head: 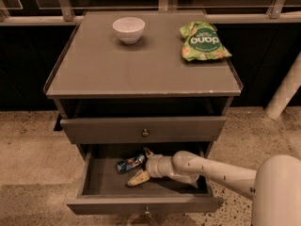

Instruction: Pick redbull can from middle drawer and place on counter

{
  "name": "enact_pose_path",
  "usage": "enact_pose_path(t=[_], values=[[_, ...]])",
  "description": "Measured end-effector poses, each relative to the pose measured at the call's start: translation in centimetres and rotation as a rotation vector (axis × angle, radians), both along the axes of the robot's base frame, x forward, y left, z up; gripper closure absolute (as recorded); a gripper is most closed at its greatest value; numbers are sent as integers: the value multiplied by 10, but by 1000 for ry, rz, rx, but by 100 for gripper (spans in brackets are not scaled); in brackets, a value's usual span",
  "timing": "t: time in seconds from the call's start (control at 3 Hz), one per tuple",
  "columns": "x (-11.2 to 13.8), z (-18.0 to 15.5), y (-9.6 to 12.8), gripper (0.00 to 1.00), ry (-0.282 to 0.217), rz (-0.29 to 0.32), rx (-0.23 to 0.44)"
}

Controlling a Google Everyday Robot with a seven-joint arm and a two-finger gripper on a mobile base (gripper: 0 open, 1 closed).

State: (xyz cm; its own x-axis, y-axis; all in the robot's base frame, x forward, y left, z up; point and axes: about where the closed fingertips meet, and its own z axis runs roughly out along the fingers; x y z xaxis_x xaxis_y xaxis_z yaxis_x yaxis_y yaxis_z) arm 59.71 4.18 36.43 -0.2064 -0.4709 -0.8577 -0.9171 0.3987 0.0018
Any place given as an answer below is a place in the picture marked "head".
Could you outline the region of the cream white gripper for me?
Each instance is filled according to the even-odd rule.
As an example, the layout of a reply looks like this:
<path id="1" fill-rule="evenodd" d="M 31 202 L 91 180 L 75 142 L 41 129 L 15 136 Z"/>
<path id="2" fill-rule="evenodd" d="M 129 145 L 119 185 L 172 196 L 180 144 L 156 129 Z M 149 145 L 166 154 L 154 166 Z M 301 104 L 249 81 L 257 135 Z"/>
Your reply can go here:
<path id="1" fill-rule="evenodd" d="M 145 155 L 148 157 L 146 170 L 140 169 L 134 177 L 128 182 L 127 186 L 133 187 L 148 182 L 150 178 L 162 178 L 163 175 L 159 171 L 159 161 L 163 157 L 161 154 L 154 154 L 149 148 L 143 148 Z"/>

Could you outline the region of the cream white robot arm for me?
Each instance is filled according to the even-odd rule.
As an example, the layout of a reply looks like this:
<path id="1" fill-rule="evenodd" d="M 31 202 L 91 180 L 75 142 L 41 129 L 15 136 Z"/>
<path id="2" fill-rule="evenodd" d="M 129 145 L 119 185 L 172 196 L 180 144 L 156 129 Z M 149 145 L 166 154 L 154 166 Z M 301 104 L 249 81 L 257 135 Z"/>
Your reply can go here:
<path id="1" fill-rule="evenodd" d="M 168 177 L 192 184 L 204 176 L 252 200 L 251 226 L 301 226 L 301 160 L 274 155 L 256 169 L 204 158 L 188 151 L 172 156 L 145 151 L 146 168 L 128 181 L 137 186 L 151 178 Z"/>

